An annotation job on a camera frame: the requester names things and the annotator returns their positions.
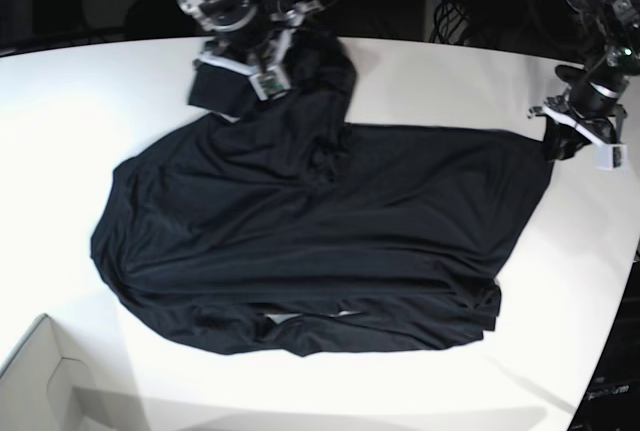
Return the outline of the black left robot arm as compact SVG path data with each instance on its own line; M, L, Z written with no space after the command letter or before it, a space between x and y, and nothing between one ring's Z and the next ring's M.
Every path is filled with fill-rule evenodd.
M566 0L580 18L591 43L583 67L558 70L566 84L562 94L532 107L583 140L603 148L620 148L626 111L619 104L629 80L639 74L638 0Z

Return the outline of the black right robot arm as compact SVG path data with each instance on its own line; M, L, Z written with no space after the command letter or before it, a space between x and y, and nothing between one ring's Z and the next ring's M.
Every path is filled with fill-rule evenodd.
M176 0L209 35L198 62L247 78L266 101L291 88L284 59L305 19L324 9L317 0L271 11L265 0Z

